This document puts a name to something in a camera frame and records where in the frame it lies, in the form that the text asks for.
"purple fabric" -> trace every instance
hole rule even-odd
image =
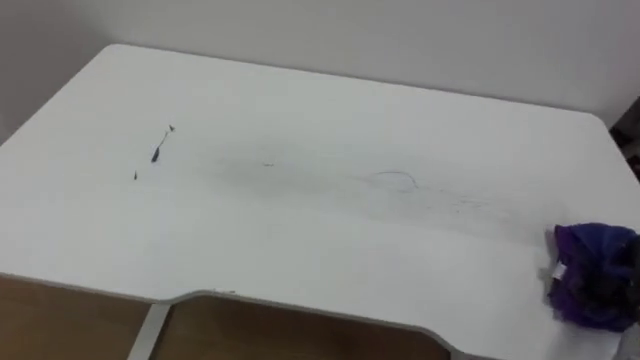
[[[563,319],[584,327],[621,332],[631,326],[635,318],[628,309],[602,305],[589,298],[591,293],[585,289],[629,280],[633,269],[616,259],[637,234],[604,224],[558,225],[554,233],[558,261],[566,266],[562,279],[554,280],[549,292],[554,309]]]

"desk surface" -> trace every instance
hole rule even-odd
[[[618,336],[543,301],[545,230],[640,229],[636,180],[592,115],[120,45],[0,167],[0,273],[231,294],[498,359],[608,359]]]

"ink mark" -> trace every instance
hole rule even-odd
[[[156,148],[156,151],[153,153],[153,157],[151,158],[151,162],[154,163],[158,161],[158,157],[160,156],[160,146]]]
[[[169,125],[169,129],[171,129],[171,131],[173,131],[173,129],[175,129],[175,128],[173,126]],[[160,146],[162,146],[162,144],[164,144],[164,141],[167,140],[167,136],[168,135],[169,135],[169,131],[165,131],[164,132],[164,137],[162,138],[162,141],[160,141],[160,144],[156,148],[156,151],[153,153],[153,156],[151,157],[151,163],[154,163],[154,162],[158,161],[158,157],[160,157]]]

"white tabletop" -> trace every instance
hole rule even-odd
[[[545,305],[545,230],[640,228],[592,115],[120,45],[0,166],[0,273],[157,302],[234,292],[498,359],[610,358],[617,335]]]

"white wall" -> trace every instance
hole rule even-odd
[[[111,42],[585,110],[640,95],[638,0],[4,0],[15,128]]]

